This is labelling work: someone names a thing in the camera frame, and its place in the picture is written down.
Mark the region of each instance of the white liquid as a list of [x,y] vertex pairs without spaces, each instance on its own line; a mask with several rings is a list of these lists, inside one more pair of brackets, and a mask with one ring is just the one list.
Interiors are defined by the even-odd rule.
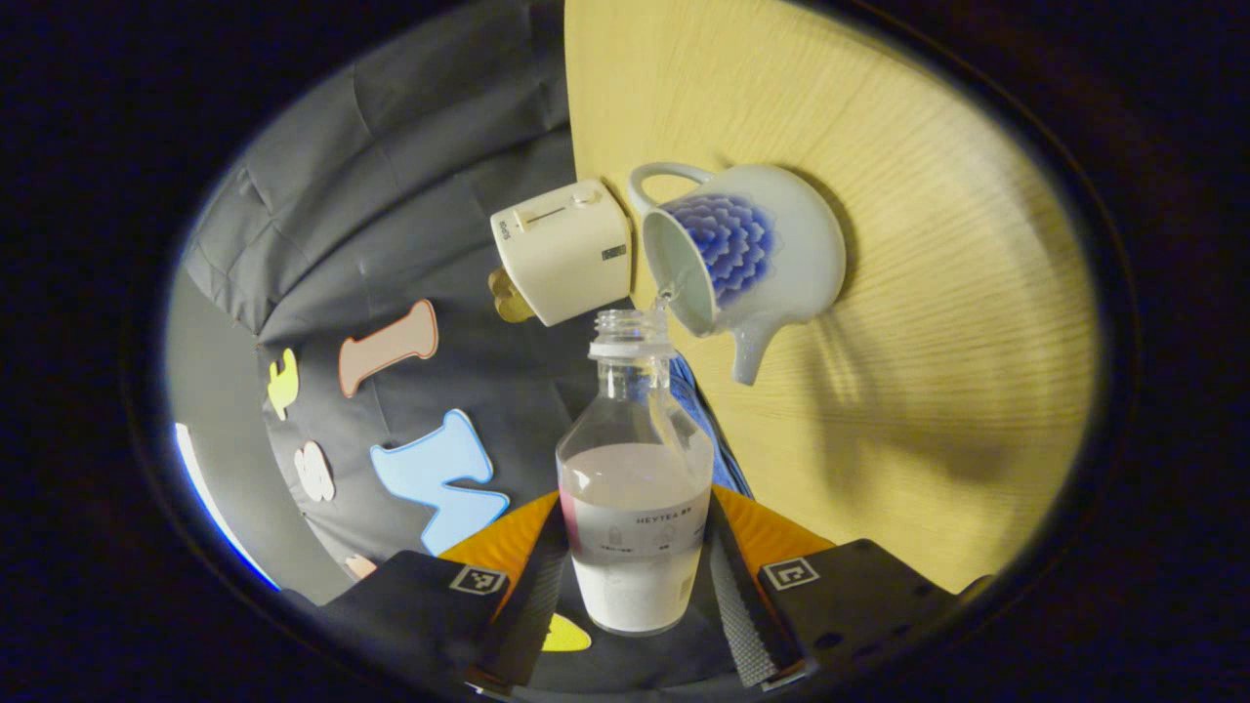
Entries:
[[686,612],[711,490],[710,454],[610,444],[560,467],[560,500],[586,612],[621,634],[666,629]]

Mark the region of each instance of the white pitcher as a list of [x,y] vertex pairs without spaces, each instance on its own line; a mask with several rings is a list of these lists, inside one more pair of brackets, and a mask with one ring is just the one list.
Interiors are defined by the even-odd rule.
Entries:
[[[642,181],[669,174],[699,183],[658,204]],[[734,333],[734,380],[752,385],[764,350],[786,324],[809,320],[838,298],[846,245],[829,204],[776,166],[746,164],[719,174],[686,164],[634,169],[629,198],[660,291],[695,336]]]

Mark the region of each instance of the yellow foam shape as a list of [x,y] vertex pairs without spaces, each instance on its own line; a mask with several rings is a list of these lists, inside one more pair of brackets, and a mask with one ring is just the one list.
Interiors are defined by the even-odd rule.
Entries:
[[295,397],[300,394],[300,374],[295,367],[295,352],[282,350],[282,373],[278,373],[278,362],[269,365],[269,402],[278,413],[278,419],[286,419],[286,407],[295,403]]
[[508,590],[499,607],[512,595],[512,589],[521,579],[521,572],[530,559],[534,543],[542,532],[542,523],[551,514],[560,494],[555,490],[538,498],[512,510],[508,515],[495,520],[490,527],[439,554],[440,559],[495,569],[508,574]]
[[799,527],[788,518],[769,510],[745,495],[728,488],[712,485],[716,500],[738,540],[746,569],[759,584],[760,567],[786,559],[795,559],[835,547],[819,534]]
[[548,638],[542,640],[544,652],[581,652],[590,648],[590,635],[586,630],[572,624],[572,620],[551,613],[551,624],[548,625]]

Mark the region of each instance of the bottle neck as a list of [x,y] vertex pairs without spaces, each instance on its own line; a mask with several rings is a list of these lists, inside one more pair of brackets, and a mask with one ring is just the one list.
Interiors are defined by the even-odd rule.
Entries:
[[669,392],[669,362],[654,357],[641,359],[599,359],[599,395],[610,400],[645,402]]

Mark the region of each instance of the pitcher handle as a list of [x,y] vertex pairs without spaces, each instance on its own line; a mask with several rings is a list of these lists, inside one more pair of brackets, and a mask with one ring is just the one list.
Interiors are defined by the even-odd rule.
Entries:
[[711,180],[712,176],[712,174],[688,164],[675,164],[672,161],[642,164],[629,174],[629,201],[634,205],[634,210],[638,211],[639,216],[645,215],[648,210],[659,205],[659,203],[648,196],[642,190],[642,181],[654,175],[689,178],[700,185]]

